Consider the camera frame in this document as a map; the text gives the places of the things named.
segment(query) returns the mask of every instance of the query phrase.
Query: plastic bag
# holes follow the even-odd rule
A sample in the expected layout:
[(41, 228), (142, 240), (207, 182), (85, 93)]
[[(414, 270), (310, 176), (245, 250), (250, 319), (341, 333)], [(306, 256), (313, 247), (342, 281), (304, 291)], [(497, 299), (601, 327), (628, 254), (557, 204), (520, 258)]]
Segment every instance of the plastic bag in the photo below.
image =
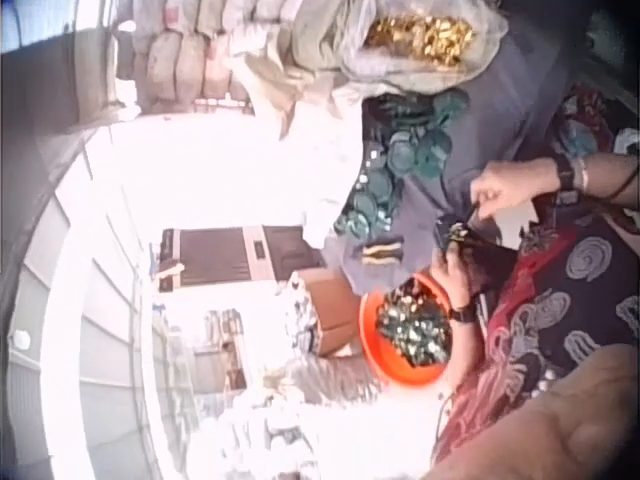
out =
[(155, 39), (149, 52), (150, 91), (162, 100), (175, 101), (175, 73), (182, 36), (176, 32), (164, 32)]
[(280, 18), (284, 0), (258, 0), (253, 18), (258, 21), (275, 22)]
[(229, 91), (231, 70), (226, 64), (229, 58), (229, 35), (219, 35), (209, 42), (204, 67), (205, 98), (222, 100)]
[(302, 5), (302, 0), (284, 0), (280, 9), (280, 21), (293, 23)]
[(213, 39), (222, 30), (224, 0), (201, 0), (196, 31)]
[(238, 25), (229, 34), (229, 56), (259, 52), (279, 31), (279, 25), (268, 23), (250, 22)]
[(374, 401), (384, 384), (361, 356), (304, 356), (289, 362), (286, 376), (304, 393), (306, 403), (353, 405)]
[(195, 32), (199, 0), (167, 0), (164, 23), (169, 30), (188, 35)]
[(230, 32), (238, 25), (251, 20), (257, 0), (227, 0), (222, 11), (222, 28)]
[[(475, 38), (463, 53), (459, 68), (443, 70), (425, 62), (391, 57), (383, 49), (363, 48), (377, 18), (408, 13), (457, 17), (471, 25)], [(359, 8), (354, 6), (348, 15), (340, 44), (341, 66), (354, 80), (378, 80), (404, 90), (433, 94), (483, 72), (507, 30), (507, 21), (485, 0), (362, 0)]]
[(232, 475), (227, 478), (311, 473), (308, 467), (315, 467), (315, 456), (300, 430), (300, 407), (300, 402), (273, 389), (248, 389), (236, 398), (233, 407), (218, 418), (210, 442), (211, 450), (227, 464), (228, 475)]
[(185, 35), (176, 64), (176, 97), (190, 105), (202, 94), (205, 68), (205, 39), (202, 35)]
[[(260, 52), (267, 46), (269, 38), (272, 35), (277, 35), (279, 28), (279, 25), (256, 22), (237, 25), (230, 34), (229, 56)], [(249, 93), (238, 75), (231, 75), (229, 96), (236, 102), (247, 102), (249, 100)]]

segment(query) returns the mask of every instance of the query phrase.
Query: brown door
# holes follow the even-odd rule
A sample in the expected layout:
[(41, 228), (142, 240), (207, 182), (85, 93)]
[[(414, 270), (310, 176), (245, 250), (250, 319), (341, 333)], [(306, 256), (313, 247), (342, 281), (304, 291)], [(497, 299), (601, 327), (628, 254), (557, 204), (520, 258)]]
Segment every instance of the brown door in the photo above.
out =
[(175, 284), (177, 279), (166, 278), (160, 284), (161, 292), (170, 292), (178, 286), (251, 280), (242, 228), (165, 230), (160, 259), (166, 258), (179, 258), (184, 270), (180, 285)]
[(302, 238), (302, 227), (264, 227), (264, 236), (277, 281), (289, 280), (296, 270), (323, 264), (320, 252)]
[[(296, 270), (322, 266), (320, 252), (302, 238), (302, 227), (263, 227), (275, 280), (289, 280)], [(265, 258), (262, 241), (253, 242), (258, 260)], [(160, 283), (161, 292), (174, 288), (252, 280), (242, 228), (163, 232), (160, 259), (179, 259), (184, 271)]]

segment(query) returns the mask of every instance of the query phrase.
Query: clear plastic bag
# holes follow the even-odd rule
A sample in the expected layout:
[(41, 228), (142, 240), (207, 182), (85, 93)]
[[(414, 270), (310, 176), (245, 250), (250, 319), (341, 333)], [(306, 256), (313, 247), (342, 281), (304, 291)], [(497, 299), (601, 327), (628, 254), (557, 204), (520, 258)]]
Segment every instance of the clear plastic bag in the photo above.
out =
[(384, 384), (362, 356), (297, 358), (286, 367), (286, 378), (306, 403), (347, 406), (374, 401)]
[[(457, 68), (392, 57), (384, 49), (364, 48), (372, 23), (382, 17), (416, 13), (465, 20), (475, 37)], [(507, 21), (486, 0), (362, 0), (349, 13), (340, 47), (343, 71), (356, 81), (387, 83), (402, 90), (433, 94), (470, 80), (495, 57)]]

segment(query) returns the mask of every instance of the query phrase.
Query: sack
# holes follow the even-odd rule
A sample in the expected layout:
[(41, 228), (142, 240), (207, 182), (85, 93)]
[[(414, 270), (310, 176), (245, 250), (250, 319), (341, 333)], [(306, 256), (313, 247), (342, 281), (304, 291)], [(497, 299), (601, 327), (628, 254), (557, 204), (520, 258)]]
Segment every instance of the sack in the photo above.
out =
[(133, 49), (147, 55), (154, 38), (164, 30), (164, 0), (133, 0)]
[(149, 110), (151, 115), (175, 115), (178, 113), (194, 112), (195, 107), (193, 105), (182, 105), (168, 100), (156, 100)]
[(182, 36), (176, 32), (163, 32), (151, 45), (147, 74), (151, 93), (162, 100), (175, 101), (176, 63)]
[(231, 100), (236, 102), (247, 103), (249, 101), (249, 93), (240, 80), (233, 74), (231, 74), (231, 80), (229, 82), (229, 96)]
[(279, 25), (269, 23), (251, 22), (238, 25), (229, 34), (229, 56), (259, 52), (279, 31)]
[(257, 0), (227, 0), (222, 11), (222, 28), (230, 32), (238, 25), (251, 20)]
[(214, 38), (222, 30), (222, 11), (224, 0), (200, 0), (196, 31)]
[(293, 23), (303, 0), (284, 0), (280, 9), (280, 21)]
[(258, 21), (276, 22), (284, 0), (258, 0), (253, 18)]
[[(393, 57), (385, 49), (363, 48), (376, 19), (413, 12), (462, 18), (471, 25), (475, 38), (463, 52), (459, 67), (443, 69)], [(360, 0), (347, 17), (340, 44), (341, 68), (356, 81), (378, 81), (402, 90), (435, 94), (483, 72), (498, 52), (507, 30), (507, 21), (489, 8), (485, 0)]]
[(164, 0), (133, 0), (132, 7), (136, 36), (155, 36), (164, 30)]
[(169, 30), (188, 35), (196, 30), (199, 0), (167, 0), (164, 23)]
[(142, 113), (149, 113), (155, 101), (147, 76), (149, 57), (136, 54), (133, 60), (133, 81), (136, 85), (136, 102)]
[(205, 64), (205, 39), (202, 35), (185, 35), (176, 64), (176, 97), (190, 105), (202, 95)]
[(219, 35), (209, 42), (204, 67), (204, 96), (222, 100), (229, 91), (231, 70), (229, 58), (229, 35)]

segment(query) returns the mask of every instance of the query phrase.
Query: orange bowl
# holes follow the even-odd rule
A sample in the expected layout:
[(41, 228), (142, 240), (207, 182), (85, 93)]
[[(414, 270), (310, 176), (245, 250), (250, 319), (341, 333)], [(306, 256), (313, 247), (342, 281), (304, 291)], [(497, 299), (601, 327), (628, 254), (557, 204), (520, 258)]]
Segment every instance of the orange bowl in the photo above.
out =
[[(422, 273), (414, 274), (413, 278), (433, 292), (438, 303), (449, 312), (449, 299), (435, 280)], [(360, 340), (369, 363), (382, 377), (407, 387), (422, 387), (435, 382), (442, 375), (445, 364), (412, 367), (376, 330), (377, 310), (384, 302), (384, 296), (384, 293), (374, 292), (362, 297), (360, 302)]]

